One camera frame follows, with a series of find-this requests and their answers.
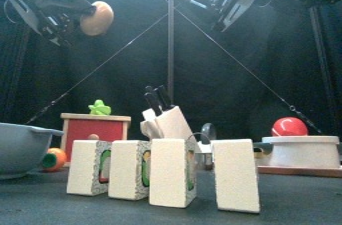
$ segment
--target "white block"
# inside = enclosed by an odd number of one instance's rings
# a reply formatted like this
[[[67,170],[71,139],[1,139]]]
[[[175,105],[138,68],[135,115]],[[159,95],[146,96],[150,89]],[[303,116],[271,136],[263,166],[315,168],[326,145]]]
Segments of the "white block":
[[[151,143],[130,140],[112,143],[108,196],[139,200],[150,192]]]
[[[93,196],[108,191],[111,142],[75,140],[67,193]]]
[[[259,213],[251,140],[215,140],[212,147],[218,209]]]
[[[186,208],[196,197],[195,140],[152,139],[150,204]]]

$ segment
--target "orange ball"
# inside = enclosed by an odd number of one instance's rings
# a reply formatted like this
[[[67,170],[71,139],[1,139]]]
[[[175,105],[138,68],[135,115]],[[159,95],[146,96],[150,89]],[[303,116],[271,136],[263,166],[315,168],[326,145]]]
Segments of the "orange ball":
[[[67,154],[60,148],[49,148],[41,162],[43,170],[45,172],[57,171],[67,162]]]

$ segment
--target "gray bowl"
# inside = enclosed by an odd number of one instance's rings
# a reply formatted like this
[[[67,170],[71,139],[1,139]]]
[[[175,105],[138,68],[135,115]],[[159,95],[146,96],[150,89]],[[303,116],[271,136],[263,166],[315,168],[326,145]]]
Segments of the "gray bowl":
[[[37,167],[52,135],[61,136],[63,131],[0,123],[0,180],[21,177]]]

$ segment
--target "green toy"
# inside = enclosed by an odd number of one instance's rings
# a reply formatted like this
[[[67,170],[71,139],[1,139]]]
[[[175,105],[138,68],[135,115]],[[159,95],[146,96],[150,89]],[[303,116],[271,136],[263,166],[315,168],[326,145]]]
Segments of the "green toy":
[[[91,110],[91,115],[111,115],[112,109],[110,106],[106,106],[103,103],[103,100],[96,100],[93,105],[88,105],[88,108]]]

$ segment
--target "tan ball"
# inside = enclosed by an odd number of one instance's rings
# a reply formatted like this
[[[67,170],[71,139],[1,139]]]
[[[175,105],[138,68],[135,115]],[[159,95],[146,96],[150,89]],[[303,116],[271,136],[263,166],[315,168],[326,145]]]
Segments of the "tan ball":
[[[111,6],[103,2],[96,1],[92,3],[96,11],[92,15],[83,15],[80,17],[80,29],[88,36],[98,36],[104,34],[114,21],[114,11]]]

